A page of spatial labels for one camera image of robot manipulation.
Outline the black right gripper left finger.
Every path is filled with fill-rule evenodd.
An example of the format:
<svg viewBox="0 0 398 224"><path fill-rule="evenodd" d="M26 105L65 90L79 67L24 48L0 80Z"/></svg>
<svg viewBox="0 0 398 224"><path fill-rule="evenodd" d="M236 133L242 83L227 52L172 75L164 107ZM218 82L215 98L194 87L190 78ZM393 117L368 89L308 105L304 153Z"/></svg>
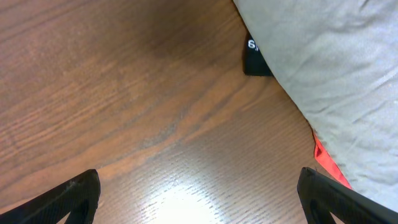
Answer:
<svg viewBox="0 0 398 224"><path fill-rule="evenodd" d="M1 215L1 223L91 224L98 208L101 186L98 173L89 169L36 198Z"/></svg>

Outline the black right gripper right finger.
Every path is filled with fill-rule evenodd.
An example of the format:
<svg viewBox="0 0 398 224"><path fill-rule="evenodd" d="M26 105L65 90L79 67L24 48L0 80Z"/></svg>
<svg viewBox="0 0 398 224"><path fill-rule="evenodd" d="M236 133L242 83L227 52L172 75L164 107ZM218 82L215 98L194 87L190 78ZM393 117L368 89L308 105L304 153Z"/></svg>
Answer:
<svg viewBox="0 0 398 224"><path fill-rule="evenodd" d="M397 212L350 190L325 175L304 167L297 192L308 223L397 223Z"/></svg>

